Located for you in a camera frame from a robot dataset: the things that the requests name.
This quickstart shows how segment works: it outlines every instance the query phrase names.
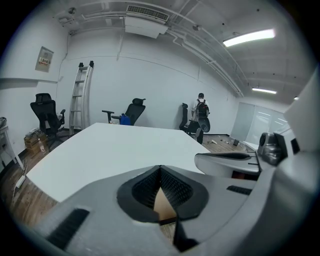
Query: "plastic bottle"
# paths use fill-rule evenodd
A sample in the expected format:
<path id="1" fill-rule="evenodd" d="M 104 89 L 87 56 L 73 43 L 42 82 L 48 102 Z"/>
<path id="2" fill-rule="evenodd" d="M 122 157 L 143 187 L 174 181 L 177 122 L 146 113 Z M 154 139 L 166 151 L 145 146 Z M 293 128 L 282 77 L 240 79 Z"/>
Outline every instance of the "plastic bottle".
<path id="1" fill-rule="evenodd" d="M 38 144 L 39 144 L 39 148 L 42 152 L 42 154 L 44 155 L 46 153 L 46 150 L 45 150 L 45 146 L 44 144 L 41 142 L 40 138 L 38 138 Z"/>

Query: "black backpack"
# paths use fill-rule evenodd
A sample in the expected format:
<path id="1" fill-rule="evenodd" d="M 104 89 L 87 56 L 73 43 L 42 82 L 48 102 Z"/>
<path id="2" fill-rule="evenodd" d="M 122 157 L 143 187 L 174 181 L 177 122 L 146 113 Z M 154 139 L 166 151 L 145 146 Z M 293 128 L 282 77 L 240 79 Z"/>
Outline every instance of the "black backpack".
<path id="1" fill-rule="evenodd" d="M 196 109 L 198 110 L 198 116 L 200 118 L 207 117 L 209 113 L 209 107 L 206 104 L 206 100 L 204 99 L 203 102 L 201 102 L 199 99 L 197 99 L 198 105 L 196 106 Z"/>

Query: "white ceiling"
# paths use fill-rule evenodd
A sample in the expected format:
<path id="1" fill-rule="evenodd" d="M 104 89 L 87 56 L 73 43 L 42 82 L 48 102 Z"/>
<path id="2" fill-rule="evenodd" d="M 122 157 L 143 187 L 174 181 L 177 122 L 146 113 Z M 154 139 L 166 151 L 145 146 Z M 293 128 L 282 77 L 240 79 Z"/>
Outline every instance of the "white ceiling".
<path id="1" fill-rule="evenodd" d="M 290 103 L 316 67 L 315 58 L 290 17 L 265 0 L 52 0 L 50 8 L 58 21 L 67 19 L 61 25 L 80 32 L 124 28 L 119 16 L 126 16 L 129 4 L 170 15 L 168 31 L 187 32 L 188 42 L 217 61 L 245 96 L 263 96 L 251 90 L 259 87 L 277 91 L 274 100 Z M 76 8 L 74 15 L 68 13 L 72 7 Z M 83 16 L 95 19 L 85 20 Z M 194 24 L 202 29 L 194 31 Z M 236 35 L 270 28 L 275 29 L 275 38 L 231 47 L 222 44 Z"/>

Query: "tube light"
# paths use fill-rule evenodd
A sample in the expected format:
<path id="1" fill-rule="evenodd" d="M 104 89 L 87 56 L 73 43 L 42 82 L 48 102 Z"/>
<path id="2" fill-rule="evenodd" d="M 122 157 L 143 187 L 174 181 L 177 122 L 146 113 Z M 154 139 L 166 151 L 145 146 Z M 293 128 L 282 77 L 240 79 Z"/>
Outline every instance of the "tube light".
<path id="1" fill-rule="evenodd" d="M 260 114 L 264 114 L 264 115 L 267 115 L 267 116 L 270 116 L 269 114 L 266 114 L 266 113 L 263 113 L 263 112 L 258 112 Z"/>
<path id="2" fill-rule="evenodd" d="M 265 89 L 259 89 L 259 88 L 252 88 L 252 91 L 264 92 L 264 93 L 269 93 L 269 94 L 276 94 L 277 93 L 275 90 L 265 90 Z"/>
<path id="3" fill-rule="evenodd" d="M 273 29 L 261 30 L 258 32 L 243 34 L 228 40 L 223 41 L 226 47 L 234 46 L 237 44 L 241 44 L 244 42 L 249 42 L 253 40 L 266 39 L 266 38 L 274 38 L 275 31 Z"/>

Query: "ladder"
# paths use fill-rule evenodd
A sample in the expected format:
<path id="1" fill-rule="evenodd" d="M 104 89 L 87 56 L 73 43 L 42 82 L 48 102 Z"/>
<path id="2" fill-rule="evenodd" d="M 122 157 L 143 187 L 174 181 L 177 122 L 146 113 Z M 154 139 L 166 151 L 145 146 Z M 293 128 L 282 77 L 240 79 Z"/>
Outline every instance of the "ladder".
<path id="1" fill-rule="evenodd" d="M 75 127 L 81 128 L 84 130 L 86 125 L 86 115 L 85 111 L 87 110 L 87 101 L 86 101 L 86 93 L 87 87 L 90 79 L 90 74 L 93 70 L 94 62 L 91 60 L 89 66 L 84 66 L 82 62 L 80 62 L 78 70 L 75 75 L 73 89 L 72 89 L 72 96 L 71 96 L 71 104 L 70 104 L 70 114 L 69 114 L 69 136 L 75 134 Z M 82 93 L 80 94 L 79 84 L 83 84 Z M 81 108 L 77 109 L 77 99 L 81 98 Z M 75 113 L 81 113 L 81 124 L 77 124 L 77 115 Z"/>

